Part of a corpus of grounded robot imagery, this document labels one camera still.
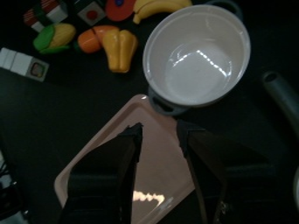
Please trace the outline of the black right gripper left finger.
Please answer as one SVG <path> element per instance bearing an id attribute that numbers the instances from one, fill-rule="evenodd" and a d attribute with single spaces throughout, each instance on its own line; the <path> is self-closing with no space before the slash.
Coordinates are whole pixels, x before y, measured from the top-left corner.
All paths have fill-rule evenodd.
<path id="1" fill-rule="evenodd" d="M 75 164 L 59 224 L 131 224 L 142 143 L 139 122 Z"/>

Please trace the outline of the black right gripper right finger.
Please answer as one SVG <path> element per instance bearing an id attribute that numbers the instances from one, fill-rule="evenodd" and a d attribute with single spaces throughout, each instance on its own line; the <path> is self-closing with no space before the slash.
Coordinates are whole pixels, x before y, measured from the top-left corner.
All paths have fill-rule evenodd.
<path id="1" fill-rule="evenodd" d="M 200 209 L 200 224 L 290 224 L 267 158 L 180 120 L 176 135 Z"/>

